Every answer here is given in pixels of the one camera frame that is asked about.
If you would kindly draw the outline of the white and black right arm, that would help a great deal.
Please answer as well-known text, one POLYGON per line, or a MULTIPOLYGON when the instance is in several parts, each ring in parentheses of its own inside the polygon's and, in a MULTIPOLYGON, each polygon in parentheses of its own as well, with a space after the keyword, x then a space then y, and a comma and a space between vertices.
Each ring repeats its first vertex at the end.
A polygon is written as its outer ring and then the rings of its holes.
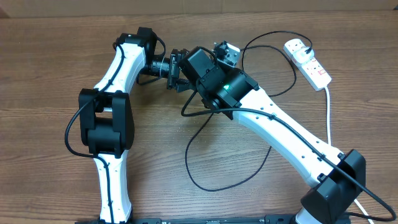
POLYGON ((286 158, 310 190, 296 223, 336 223, 361 193, 366 161, 356 150, 343 153, 283 112, 244 71, 223 65, 195 47, 178 67, 213 112, 249 128, 286 158))

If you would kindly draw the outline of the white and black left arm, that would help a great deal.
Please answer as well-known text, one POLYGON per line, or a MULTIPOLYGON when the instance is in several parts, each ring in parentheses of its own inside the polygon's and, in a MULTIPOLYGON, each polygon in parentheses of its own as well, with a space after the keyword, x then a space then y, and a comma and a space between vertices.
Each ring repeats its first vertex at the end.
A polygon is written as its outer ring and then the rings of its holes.
POLYGON ((170 57, 155 54, 162 42, 146 27, 123 33, 113 43, 115 57, 94 88, 79 97, 81 141, 96 164, 101 191, 97 223, 130 223, 132 203, 127 190, 127 155, 134 141, 129 94, 140 74, 166 78, 169 88, 179 83, 177 62, 188 51, 174 49, 170 57))

